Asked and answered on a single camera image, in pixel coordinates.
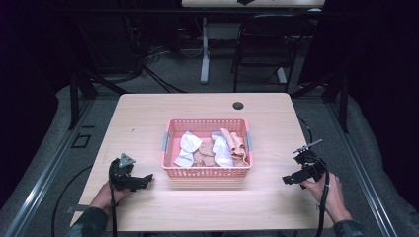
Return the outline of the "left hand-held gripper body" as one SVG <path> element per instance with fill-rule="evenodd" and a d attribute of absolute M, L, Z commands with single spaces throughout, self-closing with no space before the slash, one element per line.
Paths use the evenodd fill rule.
<path fill-rule="evenodd" d="M 138 177 L 133 177 L 131 171 L 134 168 L 135 159 L 122 153 L 120 158 L 116 158 L 110 165 L 109 178 L 110 183 L 118 191 L 130 189 L 133 184 L 140 183 Z"/>

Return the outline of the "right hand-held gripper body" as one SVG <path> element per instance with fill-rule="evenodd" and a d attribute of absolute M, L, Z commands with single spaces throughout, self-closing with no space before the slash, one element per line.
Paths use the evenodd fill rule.
<path fill-rule="evenodd" d="M 306 179 L 313 179 L 318 182 L 326 172 L 325 163 L 310 150 L 310 148 L 321 142 L 321 139 L 303 145 L 293 153 L 296 153 L 294 160 L 301 166 L 301 171 L 306 175 Z"/>

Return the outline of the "person's left hand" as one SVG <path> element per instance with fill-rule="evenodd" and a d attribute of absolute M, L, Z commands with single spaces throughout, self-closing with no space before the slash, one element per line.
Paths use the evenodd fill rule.
<path fill-rule="evenodd" d="M 123 198 L 131 194 L 130 189 L 125 190 L 114 190 L 111 192 L 111 187 L 109 183 L 105 183 L 95 195 L 93 200 L 90 202 L 90 207 L 98 207 L 103 210 L 106 210 L 111 206 L 111 200 L 114 199 L 115 202 L 122 200 Z"/>

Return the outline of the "person's right hand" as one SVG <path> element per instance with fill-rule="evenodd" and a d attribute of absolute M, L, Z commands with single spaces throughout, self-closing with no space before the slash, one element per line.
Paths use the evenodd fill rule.
<path fill-rule="evenodd" d="M 334 224 L 343 220 L 352 220 L 352 215 L 347 210 L 344 203 L 342 184 L 339 178 L 333 173 L 330 173 L 328 185 L 325 184 L 325 180 L 326 175 L 323 175 L 323 177 L 316 183 L 306 180 L 300 184 L 307 188 L 318 202 L 321 202 L 323 190 L 325 188 L 328 189 L 325 210 Z"/>

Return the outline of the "white cloth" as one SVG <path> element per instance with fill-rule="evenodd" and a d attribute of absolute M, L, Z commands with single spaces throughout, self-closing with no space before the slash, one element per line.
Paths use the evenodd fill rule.
<path fill-rule="evenodd" d="M 192 167 L 194 164 L 194 153 L 202 145 L 203 141 L 188 130 L 180 140 L 180 151 L 174 163 L 180 167 Z"/>
<path fill-rule="evenodd" d="M 234 161 L 231 157 L 230 148 L 221 132 L 215 131 L 212 134 L 212 139 L 214 141 L 214 147 L 212 151 L 215 154 L 216 164 L 220 167 L 233 167 Z"/>

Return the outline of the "grey tape strip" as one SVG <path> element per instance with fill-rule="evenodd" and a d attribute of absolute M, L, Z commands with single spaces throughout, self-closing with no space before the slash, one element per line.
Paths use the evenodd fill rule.
<path fill-rule="evenodd" d="M 65 213 L 74 214 L 75 212 L 84 212 L 88 207 L 89 205 L 85 204 L 76 204 L 74 206 L 68 206 L 65 209 Z"/>

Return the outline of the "pink plastic basket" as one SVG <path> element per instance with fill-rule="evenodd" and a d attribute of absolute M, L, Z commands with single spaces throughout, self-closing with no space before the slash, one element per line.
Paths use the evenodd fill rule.
<path fill-rule="evenodd" d="M 236 132 L 244 140 L 248 166 L 240 167 L 180 167 L 174 163 L 180 151 L 180 140 L 188 130 L 203 142 L 212 140 L 212 134 L 222 128 Z M 244 118 L 172 118 L 168 121 L 163 139 L 161 167 L 170 179 L 235 179 L 243 178 L 253 166 L 250 131 Z"/>

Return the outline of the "tan cloth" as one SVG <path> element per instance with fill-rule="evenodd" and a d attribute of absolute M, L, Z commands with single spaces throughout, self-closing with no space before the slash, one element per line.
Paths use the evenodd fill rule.
<path fill-rule="evenodd" d="M 193 154 L 193 165 L 196 167 L 214 167 L 216 162 L 213 148 L 214 142 L 212 140 L 204 141 Z"/>

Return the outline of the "peach cloth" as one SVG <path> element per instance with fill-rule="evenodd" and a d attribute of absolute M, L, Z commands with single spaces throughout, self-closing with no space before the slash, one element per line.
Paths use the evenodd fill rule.
<path fill-rule="evenodd" d="M 243 138 L 238 136 L 236 132 L 230 132 L 226 128 L 222 128 L 220 132 L 226 141 L 230 157 L 233 159 L 234 163 L 240 167 L 248 166 L 248 153 L 246 151 Z"/>

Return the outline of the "black metal stand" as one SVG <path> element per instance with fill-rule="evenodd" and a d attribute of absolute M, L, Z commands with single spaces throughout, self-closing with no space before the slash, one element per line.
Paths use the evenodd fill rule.
<path fill-rule="evenodd" d="M 73 129 L 80 120 L 79 93 L 82 93 L 88 100 L 96 99 L 98 92 L 93 86 L 94 82 L 105 86 L 119 95 L 127 94 L 127 90 L 122 89 L 114 83 L 106 80 L 98 73 L 94 73 L 93 71 L 87 69 L 75 71 L 69 84 L 71 109 L 71 123 L 68 128 L 69 130 Z"/>
<path fill-rule="evenodd" d="M 291 93 L 291 97 L 299 98 L 323 84 L 326 84 L 326 89 L 321 98 L 325 103 L 332 103 L 336 100 L 337 96 L 340 96 L 338 122 L 342 130 L 345 133 L 348 133 L 347 115 L 349 103 L 349 79 L 343 72 L 332 72 L 320 80 L 308 83 L 302 89 Z"/>

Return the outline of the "black folding chair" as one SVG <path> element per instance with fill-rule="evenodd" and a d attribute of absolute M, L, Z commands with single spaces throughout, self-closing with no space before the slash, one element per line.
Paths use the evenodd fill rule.
<path fill-rule="evenodd" d="M 303 16 L 257 14 L 244 20 L 238 30 L 230 72 L 237 91 L 239 67 L 280 68 L 293 75 L 298 44 L 309 30 Z"/>

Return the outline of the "white background table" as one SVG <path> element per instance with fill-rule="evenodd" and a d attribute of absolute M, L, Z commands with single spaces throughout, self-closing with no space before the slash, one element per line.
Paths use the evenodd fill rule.
<path fill-rule="evenodd" d="M 182 6 L 194 9 L 306 9 L 319 11 L 325 0 L 249 0 L 249 3 L 239 3 L 238 0 L 182 0 Z M 233 33 L 238 32 L 237 24 L 209 24 L 208 19 L 203 17 L 203 61 L 201 71 L 201 83 L 207 84 L 210 74 L 209 37 L 214 39 L 231 39 Z"/>

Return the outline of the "metal floor rail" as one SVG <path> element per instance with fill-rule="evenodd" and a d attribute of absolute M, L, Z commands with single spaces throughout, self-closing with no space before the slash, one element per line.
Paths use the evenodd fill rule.
<path fill-rule="evenodd" d="M 346 133 L 338 119 L 337 109 L 330 103 L 324 104 L 329 116 L 331 117 L 340 138 L 349 153 L 349 162 L 352 170 L 355 173 L 357 181 L 363 191 L 366 201 L 370 207 L 370 210 L 376 220 L 377 226 L 381 232 L 382 237 L 399 237 L 388 214 L 385 210 L 380 196 L 374 187 L 370 175 L 364 166 L 363 161 L 351 139 L 349 133 Z"/>
<path fill-rule="evenodd" d="M 88 101 L 69 130 L 61 107 L 35 158 L 5 207 L 0 209 L 0 237 L 64 237 L 78 204 L 112 112 L 100 101 Z"/>

